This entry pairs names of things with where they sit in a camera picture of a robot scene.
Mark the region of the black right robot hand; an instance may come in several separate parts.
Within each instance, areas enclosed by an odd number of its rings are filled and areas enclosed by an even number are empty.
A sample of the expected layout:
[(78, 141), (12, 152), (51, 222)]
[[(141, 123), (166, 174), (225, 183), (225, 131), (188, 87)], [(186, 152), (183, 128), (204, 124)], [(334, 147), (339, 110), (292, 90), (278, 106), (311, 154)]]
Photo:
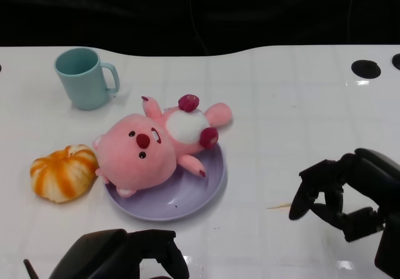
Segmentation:
[[(399, 164), (364, 148), (347, 153), (338, 161), (323, 160), (299, 173), (302, 183), (292, 201), (290, 220), (312, 211), (341, 230), (352, 242), (384, 229), (389, 217), (399, 212)], [(370, 198), (378, 209), (365, 207), (343, 212), (343, 186), (349, 185)]]

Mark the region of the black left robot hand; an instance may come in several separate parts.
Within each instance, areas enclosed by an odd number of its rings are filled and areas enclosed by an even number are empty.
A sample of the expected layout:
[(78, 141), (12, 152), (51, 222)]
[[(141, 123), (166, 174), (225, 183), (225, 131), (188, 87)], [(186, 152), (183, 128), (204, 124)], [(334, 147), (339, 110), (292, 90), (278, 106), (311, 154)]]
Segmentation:
[(104, 230), (80, 237), (51, 273), (51, 278), (139, 278), (139, 265), (156, 260), (171, 278), (189, 278), (188, 266), (176, 246), (176, 233), (123, 229)]

